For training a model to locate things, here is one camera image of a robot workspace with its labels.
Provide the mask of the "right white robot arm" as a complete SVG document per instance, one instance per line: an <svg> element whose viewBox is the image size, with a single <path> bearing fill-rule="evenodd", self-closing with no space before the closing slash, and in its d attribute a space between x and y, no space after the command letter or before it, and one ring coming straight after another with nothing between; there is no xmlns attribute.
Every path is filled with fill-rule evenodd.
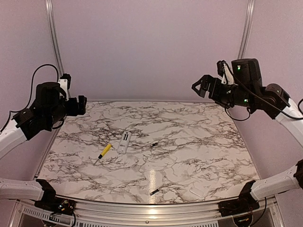
<svg viewBox="0 0 303 227"><path fill-rule="evenodd" d="M200 97L209 99L225 110L235 106L246 107L249 114L264 111L271 119L284 126L299 144L303 143L303 112L289 94L278 84L262 85L258 60L237 59L231 65L217 62L218 77L204 75L192 85ZM303 186L303 162L298 161L288 170L272 177L247 183L234 207L244 212L253 201Z"/></svg>

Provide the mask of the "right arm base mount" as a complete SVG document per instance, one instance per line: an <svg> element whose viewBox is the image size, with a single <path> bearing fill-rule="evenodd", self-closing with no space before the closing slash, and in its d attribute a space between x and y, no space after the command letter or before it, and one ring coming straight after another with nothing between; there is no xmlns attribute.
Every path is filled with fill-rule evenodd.
<svg viewBox="0 0 303 227"><path fill-rule="evenodd" d="M251 212L260 208L258 201L250 194L255 182L255 180L247 182L242 188L238 198L218 203L219 212L222 217Z"/></svg>

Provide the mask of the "white battery compartment cover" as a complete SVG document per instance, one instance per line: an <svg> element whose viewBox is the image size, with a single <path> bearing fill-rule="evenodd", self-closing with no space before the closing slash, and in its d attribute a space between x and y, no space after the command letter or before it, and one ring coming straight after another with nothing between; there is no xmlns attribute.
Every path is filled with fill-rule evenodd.
<svg viewBox="0 0 303 227"><path fill-rule="evenodd" d="M198 197L203 197L203 195L204 195L204 193L203 193L200 189L198 189L198 188L196 188L196 187L191 187L191 188L189 189L189 191L190 191L191 193L193 193L194 195L198 196Z"/></svg>

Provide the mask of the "yellow handled screwdriver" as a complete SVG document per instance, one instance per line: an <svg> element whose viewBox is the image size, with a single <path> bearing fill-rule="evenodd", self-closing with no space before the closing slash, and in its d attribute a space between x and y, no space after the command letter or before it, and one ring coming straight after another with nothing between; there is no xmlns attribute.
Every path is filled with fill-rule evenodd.
<svg viewBox="0 0 303 227"><path fill-rule="evenodd" d="M108 144L103 151L100 153L100 155L98 156L97 160L95 161L95 163L93 165L95 165L99 160L102 159L102 157L111 149L112 145Z"/></svg>

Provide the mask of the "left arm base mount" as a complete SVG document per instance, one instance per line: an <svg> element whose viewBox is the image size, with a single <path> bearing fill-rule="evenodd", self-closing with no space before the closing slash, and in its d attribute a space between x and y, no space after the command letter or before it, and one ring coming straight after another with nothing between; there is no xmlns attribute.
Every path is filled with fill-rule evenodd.
<svg viewBox="0 0 303 227"><path fill-rule="evenodd" d="M52 214L64 214L72 216L74 214L75 201L70 199L59 198L56 196L55 189L43 179L36 179L42 186L42 198L35 201L35 206L44 210L51 211Z"/></svg>

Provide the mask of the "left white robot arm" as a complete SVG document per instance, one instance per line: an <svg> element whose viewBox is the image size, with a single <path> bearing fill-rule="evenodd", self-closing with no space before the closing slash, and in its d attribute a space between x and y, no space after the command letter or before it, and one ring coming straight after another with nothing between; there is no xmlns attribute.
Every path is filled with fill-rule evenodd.
<svg viewBox="0 0 303 227"><path fill-rule="evenodd" d="M17 112L0 133L0 156L42 131L53 131L64 124L67 116L86 113L87 98L67 96L68 85L59 82L45 82L37 85L36 97L29 108ZM21 181L2 178L1 199L28 199L41 201L49 210L56 210L60 200L56 191L45 180Z"/></svg>

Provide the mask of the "white remote control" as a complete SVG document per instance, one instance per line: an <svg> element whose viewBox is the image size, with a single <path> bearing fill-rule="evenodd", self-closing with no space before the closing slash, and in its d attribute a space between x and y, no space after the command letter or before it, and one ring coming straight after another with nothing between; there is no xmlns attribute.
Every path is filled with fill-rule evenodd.
<svg viewBox="0 0 303 227"><path fill-rule="evenodd" d="M129 131L125 131L123 133L119 146L117 148L118 154L125 154L127 152L127 148L128 148L131 136L132 136L132 134Z"/></svg>

